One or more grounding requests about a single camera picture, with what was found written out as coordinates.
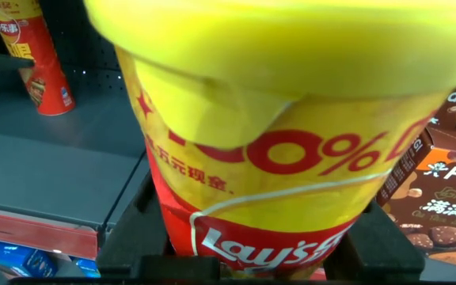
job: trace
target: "yellow plastic lid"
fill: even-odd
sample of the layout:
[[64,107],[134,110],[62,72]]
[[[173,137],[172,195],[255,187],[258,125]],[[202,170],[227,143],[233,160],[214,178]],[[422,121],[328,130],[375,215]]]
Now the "yellow plastic lid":
[[249,143],[306,95],[395,97],[456,86],[456,1],[85,5],[98,31],[136,58],[167,125],[198,143]]

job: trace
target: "store shelf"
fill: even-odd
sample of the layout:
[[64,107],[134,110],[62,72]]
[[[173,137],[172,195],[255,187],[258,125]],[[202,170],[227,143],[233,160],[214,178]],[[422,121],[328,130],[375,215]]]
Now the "store shelf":
[[123,213],[128,209],[131,201],[139,193],[143,181],[147,175],[150,175],[149,161],[147,161],[146,155],[140,161],[138,167],[135,169],[135,173],[128,181],[127,187],[125,188],[120,200],[114,209],[114,212],[110,215],[107,221],[107,229],[111,230],[120,221]]
[[[41,223],[29,233],[0,230],[6,231],[0,233],[2,241],[14,242],[18,237],[18,243],[36,246],[22,242],[22,238],[39,239],[36,233],[44,230],[44,224],[55,234],[81,230],[75,225],[84,226],[84,230],[88,226],[94,234],[87,230],[78,240],[86,241],[87,237],[91,243],[96,241],[103,234],[97,231],[104,230],[109,217],[117,221],[119,212],[110,214],[117,209],[119,197],[145,152],[120,72],[66,66],[65,73],[77,107],[54,117],[37,114],[15,73],[4,74],[4,80],[0,74],[0,219],[6,219],[5,228],[10,216],[19,222]],[[108,78],[114,82],[108,88],[96,83],[101,78],[104,83],[110,82]],[[60,246],[43,246],[38,248],[63,251]],[[89,254],[83,255],[63,252],[94,258],[98,247],[94,242]]]

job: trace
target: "cookie image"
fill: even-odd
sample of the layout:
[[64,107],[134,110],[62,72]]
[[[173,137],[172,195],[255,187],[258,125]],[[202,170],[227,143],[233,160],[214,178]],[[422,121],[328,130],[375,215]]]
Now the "cookie image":
[[392,200],[398,200],[398,199],[404,199],[408,196],[408,192],[411,189],[411,183],[416,180],[418,177],[418,174],[416,172],[412,172],[409,174],[408,178],[402,182],[402,185],[396,190],[396,192],[392,195],[390,199]]
[[408,234],[406,237],[415,247],[419,249],[432,249],[434,243],[426,234]]
[[428,235],[439,247],[456,247],[456,227],[435,226],[428,231]]
[[420,188],[411,188],[408,190],[408,196],[412,198],[420,198],[423,192]]
[[451,150],[448,152],[448,155],[446,156],[448,159],[456,162],[456,151]]
[[447,111],[448,111],[449,113],[456,112],[456,106],[449,107],[449,108],[447,109]]

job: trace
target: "pegboard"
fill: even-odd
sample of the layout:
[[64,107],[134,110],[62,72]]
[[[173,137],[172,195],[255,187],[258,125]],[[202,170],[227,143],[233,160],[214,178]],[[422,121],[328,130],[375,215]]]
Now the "pegboard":
[[40,1],[61,63],[119,70],[114,47],[89,23],[82,0]]
[[[82,0],[42,0],[40,4],[63,65],[120,70],[113,45],[91,26]],[[0,52],[6,52],[1,37]]]

